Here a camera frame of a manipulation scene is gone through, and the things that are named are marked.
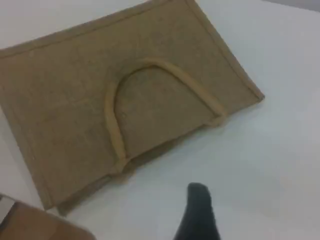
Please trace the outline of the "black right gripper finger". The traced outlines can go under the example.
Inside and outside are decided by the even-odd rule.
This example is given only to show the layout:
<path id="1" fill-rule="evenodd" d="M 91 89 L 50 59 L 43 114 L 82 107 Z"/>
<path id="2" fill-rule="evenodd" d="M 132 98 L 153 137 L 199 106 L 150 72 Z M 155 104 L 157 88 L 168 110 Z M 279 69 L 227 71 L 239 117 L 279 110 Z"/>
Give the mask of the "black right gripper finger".
<path id="1" fill-rule="evenodd" d="M 175 240 L 219 240 L 212 198 L 208 187 L 192 182 L 187 187 L 186 207 Z"/>

